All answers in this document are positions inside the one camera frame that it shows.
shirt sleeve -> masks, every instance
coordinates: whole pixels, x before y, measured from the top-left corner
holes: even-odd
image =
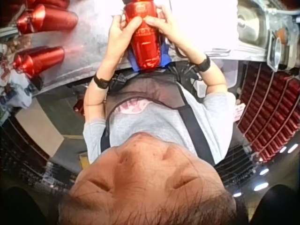
[[[230,92],[210,93],[200,104],[191,93],[184,88],[182,90],[204,132],[214,161],[218,164],[225,158],[232,138],[235,96]]]
[[[230,92],[211,93],[204,98],[203,105],[220,151],[220,160],[225,158],[233,135],[235,102],[236,98]]]
[[[104,119],[96,119],[84,124],[83,137],[88,149],[90,163],[93,163],[101,154],[101,137],[105,127]]]

shoulder strap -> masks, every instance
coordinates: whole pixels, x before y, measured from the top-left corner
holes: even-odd
[[[180,95],[185,102],[185,106],[178,108],[178,112],[187,128],[188,134],[191,137],[196,153],[199,158],[208,162],[212,166],[215,165],[214,158],[212,156],[210,146],[206,140],[206,137],[197,121],[192,107],[188,104],[186,97],[184,96],[181,87],[177,84]]]
[[[109,140],[109,133],[107,132],[106,128],[104,129],[104,132],[102,134],[100,146],[101,146],[101,153],[111,147],[110,140]]]

metal sink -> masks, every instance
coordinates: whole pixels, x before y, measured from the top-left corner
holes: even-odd
[[[268,16],[259,4],[249,0],[238,2],[238,33],[241,42],[266,48]]]

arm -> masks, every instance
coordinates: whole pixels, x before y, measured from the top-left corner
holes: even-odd
[[[206,59],[206,55],[197,50],[195,46],[182,35],[171,11],[165,7],[158,8],[162,10],[158,15],[159,18],[148,16],[146,23],[157,27],[170,41],[185,53],[192,63],[202,63]],[[206,90],[207,95],[214,92],[227,92],[224,75],[213,61],[211,61],[211,67],[206,72],[201,73],[201,77],[208,86]]]
[[[106,55],[97,70],[97,78],[109,81],[127,49],[135,30],[141,25],[140,17],[134,18],[128,25],[121,21],[121,16],[114,16],[109,31]],[[105,119],[104,100],[107,89],[99,88],[94,79],[89,84],[84,96],[85,121]]]

t-shirt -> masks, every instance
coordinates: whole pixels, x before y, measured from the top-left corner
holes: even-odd
[[[228,151],[233,133],[235,96],[229,92],[208,94],[203,103],[198,103],[182,86],[183,94],[192,107],[196,119],[209,144],[215,163],[219,163]],[[142,102],[138,109],[119,107],[110,118],[111,147],[123,144],[132,134],[147,132],[166,142],[186,147],[197,155],[188,130],[177,110],[154,102]],[[83,136],[90,163],[101,154],[101,137],[105,129],[104,119],[95,119],[84,125]]]

